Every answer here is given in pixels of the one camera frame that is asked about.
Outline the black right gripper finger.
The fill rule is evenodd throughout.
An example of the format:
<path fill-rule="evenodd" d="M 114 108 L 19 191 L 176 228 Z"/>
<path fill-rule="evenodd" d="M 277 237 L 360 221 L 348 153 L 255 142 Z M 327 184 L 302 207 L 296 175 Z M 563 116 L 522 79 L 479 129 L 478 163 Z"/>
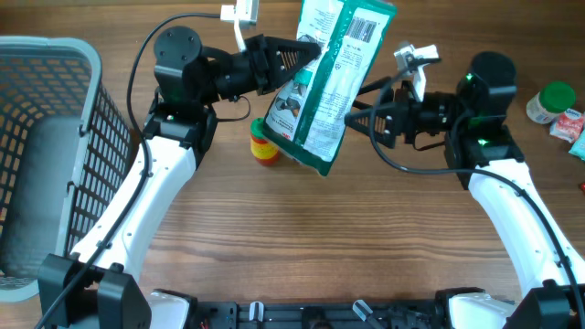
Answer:
<path fill-rule="evenodd" d="M 391 77 L 387 76 L 384 78 L 381 78 L 379 80 L 375 80 L 365 86 L 362 86 L 357 95 L 363 95 L 363 94 L 367 94 L 369 92 L 375 91 L 375 90 L 382 90 L 389 82 L 391 81 Z"/>
<path fill-rule="evenodd" d="M 397 120 L 386 110 L 371 115 L 372 109 L 352 111 L 344 118 L 347 128 L 364 135 L 372 135 L 377 143 L 386 147 L 394 147 L 396 143 Z"/>

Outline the green 3M gloves packet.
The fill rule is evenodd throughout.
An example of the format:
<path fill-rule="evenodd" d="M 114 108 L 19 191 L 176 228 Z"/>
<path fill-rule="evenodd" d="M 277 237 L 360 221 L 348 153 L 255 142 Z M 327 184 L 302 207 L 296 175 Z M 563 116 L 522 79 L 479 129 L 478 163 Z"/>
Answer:
<path fill-rule="evenodd" d="M 303 1 L 296 37 L 317 44 L 321 54 L 275 95 L 263 118 L 264 136 L 328 175 L 344 138 L 344 118 L 397 12 L 389 1 Z"/>

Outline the red yellow sauce bottle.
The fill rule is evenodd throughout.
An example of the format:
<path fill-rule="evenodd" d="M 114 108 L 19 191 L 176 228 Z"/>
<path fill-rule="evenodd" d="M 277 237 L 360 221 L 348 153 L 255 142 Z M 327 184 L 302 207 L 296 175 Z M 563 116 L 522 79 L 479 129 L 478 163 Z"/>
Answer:
<path fill-rule="evenodd" d="M 274 165 L 280 159 L 279 148 L 265 138 L 263 119 L 254 119 L 250 125 L 250 151 L 261 165 Z"/>

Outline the green lid white jar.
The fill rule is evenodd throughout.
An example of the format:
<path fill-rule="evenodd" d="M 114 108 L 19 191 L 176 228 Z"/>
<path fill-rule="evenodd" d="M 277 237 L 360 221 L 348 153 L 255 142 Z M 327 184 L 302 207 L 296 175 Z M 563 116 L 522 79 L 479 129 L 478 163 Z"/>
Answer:
<path fill-rule="evenodd" d="M 553 81 L 545 86 L 526 105 L 526 115 L 539 124 L 551 123 L 576 102 L 576 93 L 563 81 Z"/>

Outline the red white tissue packet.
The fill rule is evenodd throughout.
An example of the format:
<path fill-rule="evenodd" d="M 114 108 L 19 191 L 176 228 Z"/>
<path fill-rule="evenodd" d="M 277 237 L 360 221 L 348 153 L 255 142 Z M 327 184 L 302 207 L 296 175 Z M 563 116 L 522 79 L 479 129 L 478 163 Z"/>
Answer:
<path fill-rule="evenodd" d="M 549 134 L 569 143 L 574 143 L 584 126 L 584 115 L 580 111 L 567 109 L 554 120 Z"/>

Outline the teal wet wipes packet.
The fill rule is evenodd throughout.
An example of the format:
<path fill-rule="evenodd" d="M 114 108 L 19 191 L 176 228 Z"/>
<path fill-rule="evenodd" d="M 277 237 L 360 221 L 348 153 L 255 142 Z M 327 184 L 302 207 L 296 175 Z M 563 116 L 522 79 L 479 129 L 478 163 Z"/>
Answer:
<path fill-rule="evenodd" d="M 585 161 L 585 132 L 582 132 L 573 143 L 569 149 L 569 154 L 578 157 L 582 161 Z"/>

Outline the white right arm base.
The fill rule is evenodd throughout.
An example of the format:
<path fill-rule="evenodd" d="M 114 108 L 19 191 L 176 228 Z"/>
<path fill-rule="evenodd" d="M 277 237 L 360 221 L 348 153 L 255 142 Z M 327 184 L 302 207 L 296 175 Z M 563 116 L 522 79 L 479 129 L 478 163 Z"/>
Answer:
<path fill-rule="evenodd" d="M 476 287 L 437 291 L 435 305 L 441 324 L 455 329 L 501 329 L 516 309 L 513 302 L 497 300 Z"/>

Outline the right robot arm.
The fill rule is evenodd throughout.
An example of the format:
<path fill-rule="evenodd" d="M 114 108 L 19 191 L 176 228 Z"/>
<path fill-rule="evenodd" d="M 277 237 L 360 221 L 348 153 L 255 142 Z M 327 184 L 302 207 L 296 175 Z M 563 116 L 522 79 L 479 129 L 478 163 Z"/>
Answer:
<path fill-rule="evenodd" d="M 398 73 L 371 84 L 377 100 L 356 103 L 344 122 L 379 156 L 398 136 L 442 134 L 446 174 L 456 175 L 493 223 L 513 262 L 522 298 L 512 304 L 477 288 L 451 288 L 428 302 L 433 328 L 581 328 L 584 260 L 542 201 L 526 159 L 505 125 L 516 96 L 516 68 L 503 54 L 475 55 L 453 93 L 416 88 L 435 55 L 401 54 Z"/>

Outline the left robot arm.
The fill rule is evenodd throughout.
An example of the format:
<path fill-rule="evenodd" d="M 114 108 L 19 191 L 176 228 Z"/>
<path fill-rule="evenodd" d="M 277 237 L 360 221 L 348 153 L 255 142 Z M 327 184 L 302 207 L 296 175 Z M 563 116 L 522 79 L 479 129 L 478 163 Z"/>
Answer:
<path fill-rule="evenodd" d="M 140 148 L 113 200 L 67 256 L 48 255 L 39 274 L 41 328 L 187 328 L 197 299 L 144 294 L 144 258 L 165 214 L 195 175 L 220 118 L 214 104 L 279 89 L 320 56 L 314 42 L 258 35 L 230 54 L 205 46 L 189 27 L 158 25 L 158 83 Z"/>

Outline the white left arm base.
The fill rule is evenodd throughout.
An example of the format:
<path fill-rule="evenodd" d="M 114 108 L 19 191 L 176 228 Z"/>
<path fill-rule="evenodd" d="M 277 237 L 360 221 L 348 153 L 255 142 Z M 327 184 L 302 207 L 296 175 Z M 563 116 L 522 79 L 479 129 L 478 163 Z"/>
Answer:
<path fill-rule="evenodd" d="M 197 310 L 197 298 L 181 292 L 155 290 L 146 301 L 152 314 L 150 329 L 189 328 Z"/>

